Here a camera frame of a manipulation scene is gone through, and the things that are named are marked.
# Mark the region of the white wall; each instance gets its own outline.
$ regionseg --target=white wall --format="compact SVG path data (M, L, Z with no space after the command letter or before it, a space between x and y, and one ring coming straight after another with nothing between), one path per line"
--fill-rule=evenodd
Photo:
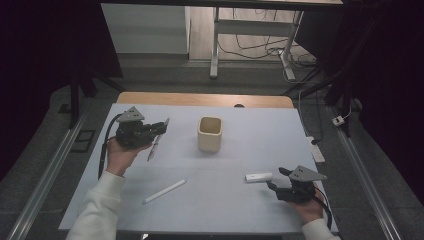
M117 53L189 51L189 7L102 3Z

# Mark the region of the white marker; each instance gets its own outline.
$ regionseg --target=white marker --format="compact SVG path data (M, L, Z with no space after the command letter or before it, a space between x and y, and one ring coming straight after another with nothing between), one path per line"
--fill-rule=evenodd
M144 199L144 200L143 200L143 204L146 204L146 203L148 203L148 202L150 202L150 201L152 201L152 200L155 200L156 198L158 198L158 197L162 196L162 195L163 195L163 194L165 194L165 193L168 193L168 192L170 192L170 191L174 190L175 188L177 188L177 187L179 187L179 186L183 185L183 184L184 184L184 183L186 183L186 182L187 182L187 181L186 181L185 179L183 179L183 180L181 180L181 181L179 181L179 182L175 183L174 185L169 186L169 187L165 188L164 190L162 190L162 191L160 191L160 192L158 192L158 193L153 194L152 196L150 196L150 197L148 197L148 198Z

